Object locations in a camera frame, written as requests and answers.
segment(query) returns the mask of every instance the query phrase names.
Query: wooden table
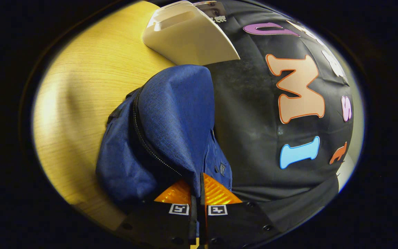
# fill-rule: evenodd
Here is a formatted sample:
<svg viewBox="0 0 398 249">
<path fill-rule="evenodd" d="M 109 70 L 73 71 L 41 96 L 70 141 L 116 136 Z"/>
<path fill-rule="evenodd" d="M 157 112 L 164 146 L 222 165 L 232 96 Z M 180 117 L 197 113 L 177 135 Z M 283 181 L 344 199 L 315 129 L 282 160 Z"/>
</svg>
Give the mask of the wooden table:
<svg viewBox="0 0 398 249">
<path fill-rule="evenodd" d="M 99 186 L 96 160 L 109 114 L 127 93 L 175 66 L 141 39 L 158 8 L 134 3 L 77 35 L 49 65 L 35 101 L 33 136 L 44 172 L 69 204 L 112 231 L 125 214 Z"/>
</svg>

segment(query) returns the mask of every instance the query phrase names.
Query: orange reflective tape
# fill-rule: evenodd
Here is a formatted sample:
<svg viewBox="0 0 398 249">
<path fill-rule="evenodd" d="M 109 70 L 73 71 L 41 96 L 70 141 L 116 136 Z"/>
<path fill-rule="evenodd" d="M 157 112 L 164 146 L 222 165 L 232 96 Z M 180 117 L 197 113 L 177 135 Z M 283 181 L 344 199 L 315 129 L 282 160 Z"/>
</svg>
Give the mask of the orange reflective tape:
<svg viewBox="0 0 398 249">
<path fill-rule="evenodd" d="M 191 205 L 190 186 L 181 179 L 162 192 L 154 201 Z"/>
<path fill-rule="evenodd" d="M 207 174 L 204 176 L 205 206 L 242 203 L 237 196 Z"/>
</svg>

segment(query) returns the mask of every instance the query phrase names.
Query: blue backpack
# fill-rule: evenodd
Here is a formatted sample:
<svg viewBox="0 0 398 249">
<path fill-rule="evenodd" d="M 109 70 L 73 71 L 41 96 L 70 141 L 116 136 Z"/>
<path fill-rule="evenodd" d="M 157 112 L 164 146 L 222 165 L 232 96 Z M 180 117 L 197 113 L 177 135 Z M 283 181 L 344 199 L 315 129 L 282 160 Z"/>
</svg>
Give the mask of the blue backpack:
<svg viewBox="0 0 398 249">
<path fill-rule="evenodd" d="M 101 185 L 118 205 L 153 201 L 181 178 L 200 197 L 202 172 L 231 190 L 231 168 L 214 124 L 207 68 L 159 72 L 109 116 L 96 165 Z"/>
</svg>

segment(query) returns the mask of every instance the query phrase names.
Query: pink letter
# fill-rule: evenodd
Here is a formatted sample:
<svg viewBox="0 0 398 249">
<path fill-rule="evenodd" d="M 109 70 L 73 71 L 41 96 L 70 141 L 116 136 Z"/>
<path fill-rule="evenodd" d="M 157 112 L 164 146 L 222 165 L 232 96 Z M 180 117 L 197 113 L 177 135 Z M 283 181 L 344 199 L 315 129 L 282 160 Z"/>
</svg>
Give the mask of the pink letter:
<svg viewBox="0 0 398 249">
<path fill-rule="evenodd" d="M 342 96 L 342 112 L 343 112 L 343 120 L 346 122 L 352 116 L 351 102 L 349 98 L 346 96 Z"/>
</svg>

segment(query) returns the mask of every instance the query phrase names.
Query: peach letter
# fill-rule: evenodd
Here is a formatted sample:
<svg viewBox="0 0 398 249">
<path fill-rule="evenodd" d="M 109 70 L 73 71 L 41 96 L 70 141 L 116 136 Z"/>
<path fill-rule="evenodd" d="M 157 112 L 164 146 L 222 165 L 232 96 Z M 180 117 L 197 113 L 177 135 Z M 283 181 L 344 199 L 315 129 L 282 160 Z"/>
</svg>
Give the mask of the peach letter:
<svg viewBox="0 0 398 249">
<path fill-rule="evenodd" d="M 325 100 L 322 95 L 308 88 L 319 71 L 313 59 L 306 55 L 305 59 L 278 59 L 274 55 L 267 55 L 266 60 L 270 71 L 280 76 L 282 71 L 293 71 L 277 83 L 277 87 L 294 93 L 298 97 L 279 96 L 279 115 L 282 123 L 289 123 L 293 118 L 325 115 Z"/>
</svg>

